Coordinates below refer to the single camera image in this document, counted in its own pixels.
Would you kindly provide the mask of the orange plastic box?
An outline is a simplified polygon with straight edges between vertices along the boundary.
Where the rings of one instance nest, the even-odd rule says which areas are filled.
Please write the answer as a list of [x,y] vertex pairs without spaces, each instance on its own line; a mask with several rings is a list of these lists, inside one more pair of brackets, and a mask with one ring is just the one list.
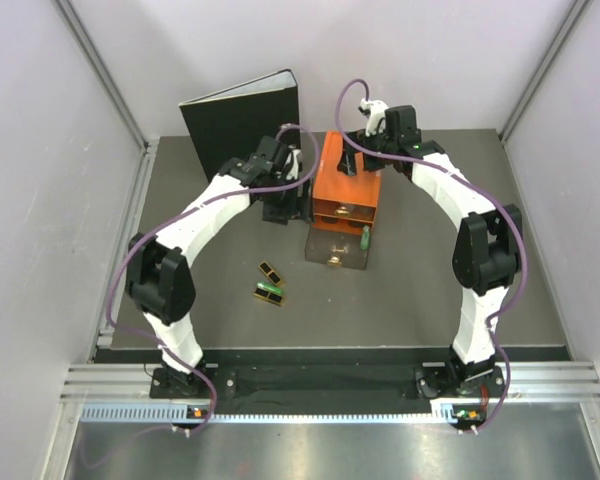
[[379,204],[381,189],[381,172],[363,170],[362,154],[356,155],[357,175],[347,176],[337,171],[342,153],[343,139],[337,131],[326,133],[320,164],[312,189],[312,206],[315,199],[373,206],[376,213],[373,221],[358,221],[348,218],[337,218],[316,215],[313,226],[319,229],[361,234],[363,227],[369,225],[373,229]]

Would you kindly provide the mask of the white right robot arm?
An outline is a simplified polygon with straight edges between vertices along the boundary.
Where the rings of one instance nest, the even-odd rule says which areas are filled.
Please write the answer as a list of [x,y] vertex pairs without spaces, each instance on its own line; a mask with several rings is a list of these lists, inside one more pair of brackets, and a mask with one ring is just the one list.
[[356,153],[362,153],[369,172],[393,165],[441,208],[455,228],[451,265],[462,288],[458,331],[443,366],[421,367],[415,378],[425,398],[470,395],[494,371],[498,312],[522,267],[517,242],[521,212],[514,205],[496,207],[471,187],[437,142],[423,140],[414,107],[390,107],[364,98],[358,109],[366,125],[346,135],[340,170],[354,174],[351,162]]

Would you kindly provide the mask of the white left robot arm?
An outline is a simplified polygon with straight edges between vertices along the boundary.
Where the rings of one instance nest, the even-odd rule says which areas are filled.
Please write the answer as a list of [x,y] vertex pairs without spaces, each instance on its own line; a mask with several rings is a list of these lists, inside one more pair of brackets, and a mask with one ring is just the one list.
[[162,372],[185,396],[206,387],[198,366],[203,350],[196,340],[190,311],[196,299],[191,267],[204,247],[234,217],[255,202],[263,218],[286,224],[302,211],[310,176],[304,175],[301,150],[270,136],[245,158],[232,158],[177,221],[143,241],[130,242],[133,253],[125,293],[151,325],[162,350]]

